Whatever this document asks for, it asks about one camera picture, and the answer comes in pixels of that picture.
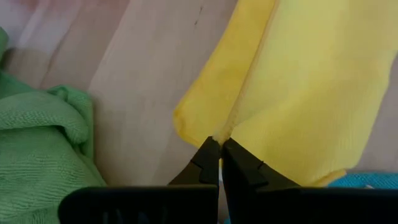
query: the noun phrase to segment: yellow microfiber towel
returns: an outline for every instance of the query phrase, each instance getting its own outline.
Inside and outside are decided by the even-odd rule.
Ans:
[[[397,24],[396,0],[240,0],[177,106],[175,128],[200,146],[223,127],[250,73],[232,138],[298,184],[336,176],[368,140]]]

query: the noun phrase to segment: green cloth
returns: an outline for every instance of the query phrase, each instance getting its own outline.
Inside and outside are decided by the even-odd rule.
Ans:
[[[0,58],[7,35],[0,28]],[[105,185],[93,163],[90,97],[0,73],[0,223],[58,223],[64,196]]]

